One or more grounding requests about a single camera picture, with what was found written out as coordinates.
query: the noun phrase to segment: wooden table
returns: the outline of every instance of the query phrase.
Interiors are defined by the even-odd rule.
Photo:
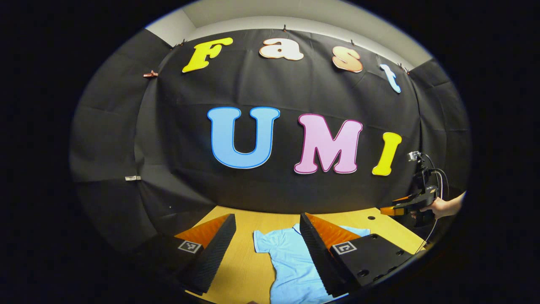
[[[273,230],[292,228],[300,222],[300,214],[263,213],[217,206],[196,225],[229,213],[235,215],[236,233],[208,293],[198,297],[217,304],[246,304],[250,301],[269,304],[275,270],[270,254],[255,252],[253,232],[260,230],[266,234]],[[415,253],[423,241],[389,216],[382,215],[377,208],[314,215],[339,226],[371,229],[371,233],[379,234],[411,254]],[[374,216],[375,219],[370,220],[368,216]]]

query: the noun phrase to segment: blue letter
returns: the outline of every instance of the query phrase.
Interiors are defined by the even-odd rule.
[[[399,85],[397,85],[396,81],[395,81],[395,78],[396,78],[396,74],[394,74],[394,72],[390,71],[390,67],[387,66],[386,64],[381,64],[381,69],[384,70],[384,72],[386,73],[386,78],[388,78],[388,82],[390,83],[390,85],[392,86],[392,89],[394,89],[394,91],[396,91],[396,93],[401,93],[401,88]]]
[[[234,121],[241,112],[233,107],[214,108],[208,111],[212,121],[212,152],[220,163],[237,169],[251,169],[264,164],[272,152],[272,133],[274,120],[279,110],[270,107],[257,107],[249,112],[257,120],[255,150],[240,153],[234,148]]]

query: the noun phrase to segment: letter m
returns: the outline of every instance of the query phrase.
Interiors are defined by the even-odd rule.
[[[336,137],[332,139],[326,120],[321,115],[303,114],[298,121],[304,127],[304,143],[300,162],[294,166],[299,174],[317,172],[315,152],[319,154],[322,170],[327,172],[340,155],[339,162],[334,166],[336,173],[353,173],[356,171],[356,150],[358,136],[362,124],[355,120],[346,120]]]

